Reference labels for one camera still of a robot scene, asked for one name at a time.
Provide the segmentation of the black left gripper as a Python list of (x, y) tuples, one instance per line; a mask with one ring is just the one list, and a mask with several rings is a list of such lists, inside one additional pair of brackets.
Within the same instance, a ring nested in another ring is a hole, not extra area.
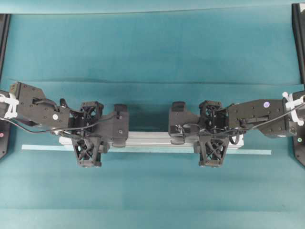
[[(102, 120), (103, 105), (97, 101), (84, 102), (79, 111), (70, 110), (68, 138), (81, 167), (101, 167), (102, 154), (110, 147), (125, 147), (129, 133), (127, 105), (115, 104), (114, 111)], [(98, 124), (110, 138), (103, 139)]]

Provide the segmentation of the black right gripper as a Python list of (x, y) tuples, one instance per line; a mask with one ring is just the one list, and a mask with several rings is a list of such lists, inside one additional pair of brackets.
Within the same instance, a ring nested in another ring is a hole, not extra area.
[(187, 110), (185, 102), (173, 102), (169, 109), (168, 133), (172, 145), (183, 145), (185, 136), (198, 133), (196, 142), (200, 167), (221, 167), (229, 146), (228, 112), (221, 102), (204, 101), (200, 117)]

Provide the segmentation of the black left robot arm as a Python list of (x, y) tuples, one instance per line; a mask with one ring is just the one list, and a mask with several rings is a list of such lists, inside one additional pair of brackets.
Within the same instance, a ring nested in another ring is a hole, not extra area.
[(46, 132), (71, 139), (77, 163), (81, 167), (100, 167), (102, 154), (111, 146), (125, 147), (129, 135), (127, 105), (115, 104), (103, 114), (103, 104), (83, 102), (79, 110), (45, 97), (42, 89), (16, 82), (0, 93), (0, 118), (27, 126), (46, 128)]

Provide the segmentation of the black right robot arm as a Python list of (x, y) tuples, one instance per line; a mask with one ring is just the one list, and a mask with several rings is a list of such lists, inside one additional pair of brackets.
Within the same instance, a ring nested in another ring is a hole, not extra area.
[(259, 99), (222, 106), (204, 101), (200, 113), (187, 110), (185, 102), (174, 102), (169, 109), (168, 134), (171, 144), (183, 145), (195, 137), (199, 166), (220, 167), (229, 144), (239, 143), (241, 135), (257, 129), (269, 138), (296, 137), (305, 128), (305, 93), (282, 93), (282, 99)]

